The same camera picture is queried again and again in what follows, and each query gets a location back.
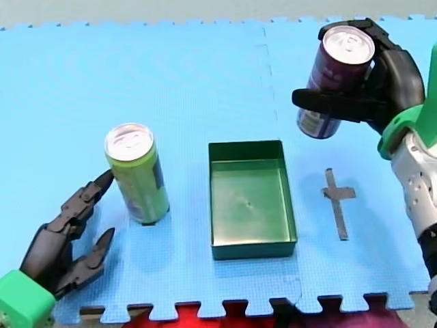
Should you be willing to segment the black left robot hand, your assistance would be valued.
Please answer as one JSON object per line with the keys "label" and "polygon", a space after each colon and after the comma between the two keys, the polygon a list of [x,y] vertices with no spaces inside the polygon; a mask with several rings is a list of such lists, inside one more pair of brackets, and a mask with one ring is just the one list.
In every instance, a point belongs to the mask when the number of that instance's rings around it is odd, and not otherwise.
{"label": "black left robot hand", "polygon": [[115,228],[109,228],[88,254],[72,258],[72,242],[79,240],[95,205],[108,191],[113,173],[107,170],[97,179],[79,188],[61,206],[61,212],[36,232],[20,270],[60,300],[73,290],[98,279],[104,271],[104,259],[111,247]]}

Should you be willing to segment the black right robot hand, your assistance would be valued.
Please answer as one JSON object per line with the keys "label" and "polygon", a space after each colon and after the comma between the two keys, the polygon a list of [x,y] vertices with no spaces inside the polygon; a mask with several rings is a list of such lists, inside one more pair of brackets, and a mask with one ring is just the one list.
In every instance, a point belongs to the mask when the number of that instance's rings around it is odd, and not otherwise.
{"label": "black right robot hand", "polygon": [[424,101],[411,54],[370,18],[325,25],[318,40],[307,86],[292,92],[304,134],[327,139],[342,121],[365,122],[382,133],[397,114]]}

